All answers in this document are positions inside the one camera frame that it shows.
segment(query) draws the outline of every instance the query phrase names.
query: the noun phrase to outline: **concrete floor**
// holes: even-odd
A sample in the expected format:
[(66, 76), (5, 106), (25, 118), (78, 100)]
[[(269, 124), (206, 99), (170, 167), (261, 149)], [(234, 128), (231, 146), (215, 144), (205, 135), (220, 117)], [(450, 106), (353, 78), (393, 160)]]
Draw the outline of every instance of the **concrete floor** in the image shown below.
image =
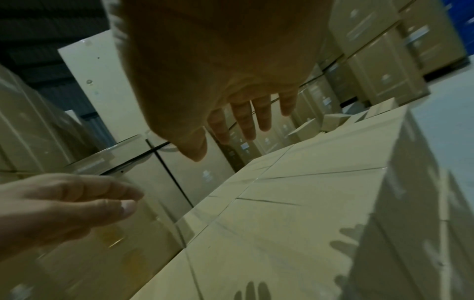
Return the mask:
[(474, 208), (474, 66), (429, 86), (432, 94), (411, 103), (412, 113), (440, 166), (453, 171)]

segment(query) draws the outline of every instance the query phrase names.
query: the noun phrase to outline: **gray floor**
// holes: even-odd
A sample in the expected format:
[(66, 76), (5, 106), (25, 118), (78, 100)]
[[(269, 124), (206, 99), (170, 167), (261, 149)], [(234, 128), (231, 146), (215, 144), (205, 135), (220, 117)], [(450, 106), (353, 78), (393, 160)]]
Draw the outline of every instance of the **gray floor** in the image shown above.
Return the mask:
[(429, 85), (432, 94), (412, 103), (412, 112), (439, 164), (453, 171), (474, 208), (474, 67)]

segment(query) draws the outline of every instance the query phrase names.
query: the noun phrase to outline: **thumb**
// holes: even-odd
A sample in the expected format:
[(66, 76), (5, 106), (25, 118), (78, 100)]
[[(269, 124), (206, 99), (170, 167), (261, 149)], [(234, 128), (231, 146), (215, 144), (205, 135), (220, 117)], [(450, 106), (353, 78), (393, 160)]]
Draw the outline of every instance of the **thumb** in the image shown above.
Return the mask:
[(137, 210), (134, 200), (100, 199), (89, 202), (62, 203), (61, 213), (81, 227), (97, 227), (128, 218)]

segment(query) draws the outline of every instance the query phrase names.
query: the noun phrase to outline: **fingernail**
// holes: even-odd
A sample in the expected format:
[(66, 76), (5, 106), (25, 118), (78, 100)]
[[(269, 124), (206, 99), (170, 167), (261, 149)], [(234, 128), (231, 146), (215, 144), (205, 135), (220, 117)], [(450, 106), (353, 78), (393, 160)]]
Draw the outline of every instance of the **fingernail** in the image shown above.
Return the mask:
[(131, 216), (137, 210), (137, 203), (134, 200), (122, 200), (122, 217)]

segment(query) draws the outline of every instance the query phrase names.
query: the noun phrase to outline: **person's right hand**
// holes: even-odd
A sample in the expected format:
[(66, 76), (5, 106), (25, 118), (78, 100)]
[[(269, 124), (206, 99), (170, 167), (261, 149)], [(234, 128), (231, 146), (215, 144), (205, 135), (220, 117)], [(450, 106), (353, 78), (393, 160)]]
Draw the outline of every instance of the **person's right hand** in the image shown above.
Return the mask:
[(45, 174), (0, 185), (0, 260), (128, 218), (143, 193), (108, 176)]
[(206, 122), (222, 143), (230, 103), (244, 136), (271, 128), (316, 64), (332, 0), (103, 0), (124, 70), (150, 129), (199, 161)]

